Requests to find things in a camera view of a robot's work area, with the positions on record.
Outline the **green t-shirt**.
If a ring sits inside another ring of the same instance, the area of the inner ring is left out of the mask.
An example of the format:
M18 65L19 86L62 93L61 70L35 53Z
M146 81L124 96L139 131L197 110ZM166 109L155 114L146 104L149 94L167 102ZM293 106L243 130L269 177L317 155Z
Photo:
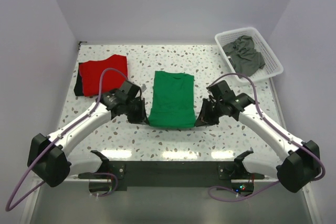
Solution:
M148 117L151 127L186 129L194 126L194 76L156 71Z

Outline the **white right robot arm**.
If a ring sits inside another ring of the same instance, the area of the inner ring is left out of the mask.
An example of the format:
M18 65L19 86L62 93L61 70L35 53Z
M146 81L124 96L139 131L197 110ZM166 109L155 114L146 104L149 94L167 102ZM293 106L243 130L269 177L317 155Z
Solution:
M203 99L196 127L218 125L220 117L231 117L255 132L280 159L280 164L271 164L252 158L252 151L245 151L234 159L234 176L246 178L257 173L277 178L285 189L296 193L323 173L319 146L277 124L260 109L257 97L236 95L226 81L213 83L207 89L210 94Z

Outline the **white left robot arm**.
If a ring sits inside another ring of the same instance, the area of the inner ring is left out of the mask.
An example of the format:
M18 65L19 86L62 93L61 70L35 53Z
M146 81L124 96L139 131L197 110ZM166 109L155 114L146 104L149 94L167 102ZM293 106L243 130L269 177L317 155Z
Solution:
M101 94L83 114L47 136L33 137L27 166L50 187L67 177L92 173L97 178L111 171L110 160L100 151L70 158L70 153L88 135L117 116L126 115L129 123L147 125L142 89L126 80L120 88Z

